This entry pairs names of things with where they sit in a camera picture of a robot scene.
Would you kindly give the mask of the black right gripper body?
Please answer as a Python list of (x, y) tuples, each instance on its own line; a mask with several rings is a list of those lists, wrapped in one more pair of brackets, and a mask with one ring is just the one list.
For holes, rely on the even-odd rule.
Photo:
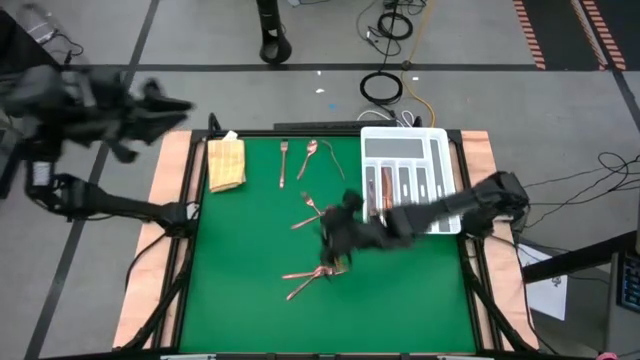
[(367, 222), (352, 218), (349, 227), (351, 245), (358, 250), (410, 248), (415, 243), (404, 209), (385, 210)]

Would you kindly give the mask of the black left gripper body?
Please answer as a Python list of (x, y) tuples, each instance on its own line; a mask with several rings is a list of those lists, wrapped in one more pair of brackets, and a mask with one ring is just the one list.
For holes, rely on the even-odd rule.
[(142, 128), (134, 118), (137, 103), (124, 86), (122, 71), (62, 71), (55, 74), (54, 84), (62, 102), (54, 132), (54, 143), (59, 148), (66, 141), (88, 147), (98, 140), (144, 140)]

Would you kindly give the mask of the yellow folded cloth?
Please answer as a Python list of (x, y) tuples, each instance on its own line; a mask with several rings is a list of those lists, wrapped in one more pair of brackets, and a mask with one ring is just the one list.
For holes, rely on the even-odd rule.
[(246, 182), (245, 143), (234, 131), (207, 143), (209, 190), (227, 191)]

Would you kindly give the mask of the white cutlery tray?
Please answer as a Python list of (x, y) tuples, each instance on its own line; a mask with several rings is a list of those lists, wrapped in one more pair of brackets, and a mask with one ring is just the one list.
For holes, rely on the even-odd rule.
[(368, 181), (380, 214), (386, 206), (386, 168), (395, 178), (394, 206), (429, 204), (457, 192), (447, 132), (441, 128), (364, 127), (360, 133), (363, 220), (369, 220)]

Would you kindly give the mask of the large black cabinet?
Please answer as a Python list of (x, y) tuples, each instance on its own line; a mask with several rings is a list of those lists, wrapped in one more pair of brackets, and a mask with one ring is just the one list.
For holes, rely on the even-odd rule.
[(47, 92), (62, 66), (0, 8), (0, 109), (21, 116), (35, 99)]

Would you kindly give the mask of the green table mat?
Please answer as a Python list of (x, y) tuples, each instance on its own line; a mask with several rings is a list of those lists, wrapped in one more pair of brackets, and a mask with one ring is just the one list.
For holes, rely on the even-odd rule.
[(472, 352), (475, 342), (452, 236), (427, 236), (411, 248), (358, 251), (350, 269), (287, 295), (319, 264), (320, 225), (301, 194), (320, 210), (361, 187), (360, 141), (321, 144), (296, 176), (307, 142), (291, 139), (279, 188), (280, 142), (249, 138), (246, 182), (205, 192), (180, 348), (184, 352), (428, 353)]

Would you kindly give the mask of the white paper sheet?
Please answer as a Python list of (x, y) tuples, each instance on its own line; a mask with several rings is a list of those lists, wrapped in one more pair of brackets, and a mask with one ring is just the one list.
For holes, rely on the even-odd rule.
[[(551, 258), (527, 245), (518, 246), (518, 257), (523, 267)], [(566, 317), (568, 276), (562, 275), (526, 285), (527, 300), (537, 312), (564, 321)]]

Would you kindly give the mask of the black desk beam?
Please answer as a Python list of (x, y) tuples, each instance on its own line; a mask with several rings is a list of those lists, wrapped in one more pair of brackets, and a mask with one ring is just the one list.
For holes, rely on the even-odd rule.
[(608, 240), (551, 257), (522, 268), (526, 284), (609, 263), (615, 254), (634, 251), (640, 254), (640, 235), (630, 231)]

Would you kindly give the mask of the grey cabinet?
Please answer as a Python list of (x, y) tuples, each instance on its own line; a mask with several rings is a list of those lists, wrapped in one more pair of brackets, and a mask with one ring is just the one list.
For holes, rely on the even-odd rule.
[(640, 313), (617, 304), (619, 256), (611, 260), (604, 348), (619, 360), (640, 360)]

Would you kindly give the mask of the black table frame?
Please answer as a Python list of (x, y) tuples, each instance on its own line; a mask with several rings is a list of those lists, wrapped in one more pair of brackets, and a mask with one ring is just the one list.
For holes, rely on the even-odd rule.
[[(207, 143), (220, 138), (220, 129), (175, 131), (167, 134), (162, 142), (154, 183), (150, 194), (153, 202), (179, 201), (195, 205), (193, 230), (185, 239), (167, 239), (164, 230), (153, 223), (145, 224), (140, 232), (138, 250), (140, 260), (130, 273), (121, 320), (118, 325), (115, 347), (119, 353), (141, 356), (149, 350), (164, 354), (216, 354), (217, 360), (230, 358), (281, 359), (309, 356), (319, 358), (333, 356), (337, 359), (413, 358), (429, 354), (476, 354), (495, 358), (524, 358), (537, 351), (537, 341), (527, 321), (527, 308), (523, 300), (508, 304), (499, 295), (496, 265), (505, 261), (507, 286), (521, 294), (523, 285), (518, 257), (514, 247), (507, 242), (509, 230), (497, 225), (494, 236), (484, 241), (460, 233), (427, 236), (452, 236), (455, 238), (461, 275), (470, 312), (475, 350), (472, 352), (428, 353), (239, 353), (239, 352), (184, 352), (180, 348), (187, 295), (189, 291), (195, 245), (199, 230), (202, 197), (209, 190)], [(240, 137), (291, 139), (303, 138), (308, 143), (334, 137), (356, 137), (356, 129), (308, 129), (305, 131), (243, 130)]]

